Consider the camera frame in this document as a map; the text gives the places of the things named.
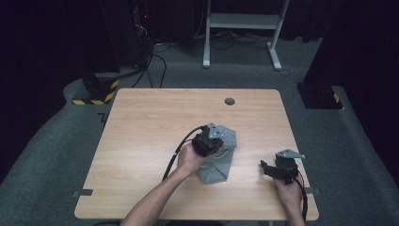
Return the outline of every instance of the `gray metal part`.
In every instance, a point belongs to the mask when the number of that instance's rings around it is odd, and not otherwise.
[[[207,126],[209,127],[209,139],[223,138],[222,131],[220,131],[213,122],[209,123]]]
[[[291,149],[286,149],[284,151],[280,151],[280,152],[276,153],[276,156],[280,156],[283,158],[302,158],[302,159],[305,158],[305,155],[296,153]]]

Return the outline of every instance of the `black wire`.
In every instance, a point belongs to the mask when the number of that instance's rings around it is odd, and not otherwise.
[[[228,49],[230,49],[230,48],[232,48],[233,46],[234,46],[234,44],[235,44],[235,38],[230,34],[230,39],[229,40],[224,40],[223,38],[217,38],[217,40],[219,40],[219,41],[228,41],[228,42],[231,42],[231,44],[229,45],[229,46],[227,46],[227,47],[225,47],[225,48],[219,48],[219,47],[215,47],[215,46],[213,46],[211,43],[209,44],[212,48],[214,48],[214,49],[216,49],[216,50],[228,50]]]
[[[153,52],[154,53],[162,53],[162,52],[165,52],[166,50],[170,49],[171,46],[172,46],[172,44],[170,43],[170,41],[168,41],[168,47],[166,49],[153,51]]]
[[[132,85],[132,88],[134,88],[137,85],[137,83],[141,80],[141,77],[143,76],[143,74],[149,69],[151,62],[152,62],[152,53],[150,54],[150,60],[146,61],[146,63],[144,64],[143,72],[138,77],[137,81]]]
[[[192,134],[194,134],[194,132],[196,132],[199,129],[200,130],[204,130],[205,128],[204,128],[204,126],[199,126],[199,127],[195,128],[195,129],[193,129],[190,133],[187,134],[187,136],[185,136],[185,138],[182,140],[182,142],[180,142],[179,146],[177,147],[176,151],[174,152],[172,158],[169,161],[167,170],[165,171],[165,174],[164,174],[164,177],[162,178],[162,181],[167,179],[167,177],[169,175],[169,172],[170,172],[170,169],[172,168],[173,163],[174,163],[174,161],[175,161],[175,159],[177,157],[177,154],[179,153],[179,151],[182,148],[182,146],[186,143],[188,137],[190,137]]]
[[[147,76],[149,78],[150,86],[151,86],[151,88],[153,88],[150,69],[147,69]]]
[[[167,63],[165,62],[165,60],[164,60],[162,57],[160,57],[160,56],[158,56],[158,55],[153,55],[153,56],[154,56],[154,57],[160,58],[160,59],[164,62],[165,68],[164,68],[164,72],[162,73],[161,84],[159,85],[159,88],[161,88],[161,87],[162,87],[162,84],[164,83],[165,72],[167,71]]]
[[[305,182],[303,180],[302,174],[299,172],[301,178],[302,178],[302,184],[299,183],[299,181],[290,173],[290,171],[288,171],[286,168],[284,168],[283,166],[281,166],[290,176],[291,178],[293,178],[293,180],[299,185],[299,188],[302,192],[302,198],[303,198],[303,204],[302,204],[302,217],[303,220],[306,221],[306,215],[308,214],[308,195],[306,194],[305,191]]]

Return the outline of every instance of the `table surface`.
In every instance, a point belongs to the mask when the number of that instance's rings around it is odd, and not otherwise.
[[[225,99],[233,98],[234,105]],[[236,131],[237,148],[227,182],[203,185],[196,174],[170,198],[160,219],[284,220],[273,180],[261,159],[297,152],[290,123],[273,89],[120,89],[83,189],[78,218],[124,218],[162,181],[168,162],[194,128],[213,122]],[[302,161],[296,160],[305,186]],[[313,195],[307,220],[318,218]]]

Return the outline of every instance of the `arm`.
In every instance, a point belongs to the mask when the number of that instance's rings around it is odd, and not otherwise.
[[[302,193],[300,187],[296,183],[285,185],[284,182],[281,180],[273,180],[277,186],[279,200],[281,201],[282,206],[284,206],[285,213],[287,214],[289,225],[305,225],[300,207],[302,201]]]
[[[121,226],[153,225],[177,187],[206,160],[208,158],[194,152],[191,144],[183,146],[179,152],[178,168],[133,207]]]

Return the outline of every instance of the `white shelf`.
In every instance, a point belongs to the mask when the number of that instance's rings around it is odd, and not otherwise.
[[[210,27],[276,29],[279,15],[212,13]]]

